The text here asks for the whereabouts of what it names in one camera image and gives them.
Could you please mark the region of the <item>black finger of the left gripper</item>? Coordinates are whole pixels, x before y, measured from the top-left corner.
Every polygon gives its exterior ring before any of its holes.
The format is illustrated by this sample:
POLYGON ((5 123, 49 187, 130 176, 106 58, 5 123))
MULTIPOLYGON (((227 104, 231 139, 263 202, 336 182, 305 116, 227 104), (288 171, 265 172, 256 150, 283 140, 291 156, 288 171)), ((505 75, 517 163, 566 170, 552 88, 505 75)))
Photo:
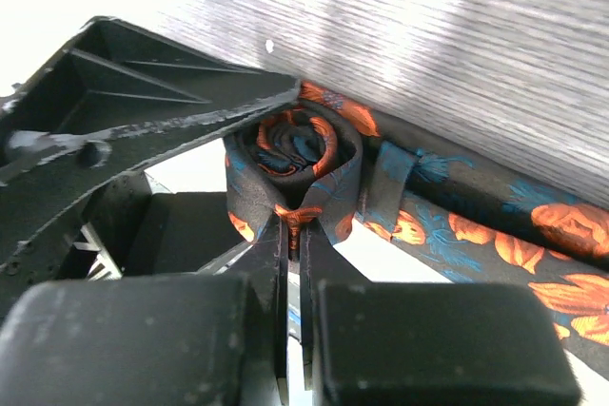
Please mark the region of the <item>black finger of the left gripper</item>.
POLYGON ((300 81, 214 58, 126 21, 91 18, 1 102, 1 184, 89 142, 240 118, 300 81))
POLYGON ((98 189, 253 119, 198 115, 84 135, 26 133, 1 168, 1 280, 38 282, 55 273, 98 189))

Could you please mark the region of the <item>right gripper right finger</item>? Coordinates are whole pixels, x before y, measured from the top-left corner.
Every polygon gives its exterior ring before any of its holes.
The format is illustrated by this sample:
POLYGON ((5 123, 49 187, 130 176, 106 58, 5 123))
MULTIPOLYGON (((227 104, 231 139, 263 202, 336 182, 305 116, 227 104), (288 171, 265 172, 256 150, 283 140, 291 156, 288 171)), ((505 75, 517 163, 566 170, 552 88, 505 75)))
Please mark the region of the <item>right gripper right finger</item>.
POLYGON ((317 405, 575 405, 553 322, 527 289, 366 279, 300 235, 304 363, 317 405))

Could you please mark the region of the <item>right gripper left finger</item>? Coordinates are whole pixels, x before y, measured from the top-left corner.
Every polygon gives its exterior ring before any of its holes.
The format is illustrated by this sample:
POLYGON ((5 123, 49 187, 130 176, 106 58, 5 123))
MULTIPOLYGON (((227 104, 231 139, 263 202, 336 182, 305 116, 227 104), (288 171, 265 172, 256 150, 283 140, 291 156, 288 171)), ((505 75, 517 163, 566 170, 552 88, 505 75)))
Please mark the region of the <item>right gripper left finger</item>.
POLYGON ((1 329, 5 405, 286 405, 285 225, 224 273, 37 284, 1 329))

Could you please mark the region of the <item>black orange floral tie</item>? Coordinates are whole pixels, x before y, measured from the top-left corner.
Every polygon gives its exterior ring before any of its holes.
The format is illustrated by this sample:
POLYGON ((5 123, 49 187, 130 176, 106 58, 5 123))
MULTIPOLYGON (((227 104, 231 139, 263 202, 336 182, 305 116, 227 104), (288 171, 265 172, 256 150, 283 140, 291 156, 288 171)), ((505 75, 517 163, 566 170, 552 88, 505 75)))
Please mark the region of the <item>black orange floral tie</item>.
POLYGON ((224 139, 227 213, 292 260, 353 222, 453 282, 530 288, 569 352, 608 373, 608 212, 396 117, 303 83, 298 104, 224 139))

